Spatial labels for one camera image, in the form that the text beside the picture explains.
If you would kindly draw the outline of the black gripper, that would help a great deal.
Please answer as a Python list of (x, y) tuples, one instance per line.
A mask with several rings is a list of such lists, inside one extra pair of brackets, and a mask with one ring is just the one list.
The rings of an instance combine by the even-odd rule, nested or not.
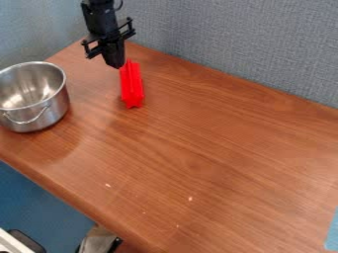
[(89, 34), (82, 40), (85, 55), (89, 59), (103, 55), (106, 64), (119, 69), (126, 62), (125, 40), (137, 34), (134, 19), (127, 17), (118, 21), (117, 30), (107, 35)]

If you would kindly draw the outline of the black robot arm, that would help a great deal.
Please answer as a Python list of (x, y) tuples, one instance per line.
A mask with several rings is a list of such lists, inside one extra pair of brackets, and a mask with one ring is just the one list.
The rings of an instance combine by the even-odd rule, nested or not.
[(101, 55), (109, 66), (119, 69), (126, 63), (125, 41), (137, 34), (133, 18), (117, 19), (123, 2), (115, 0), (82, 0), (81, 9), (89, 30), (82, 40), (85, 55), (93, 59)]

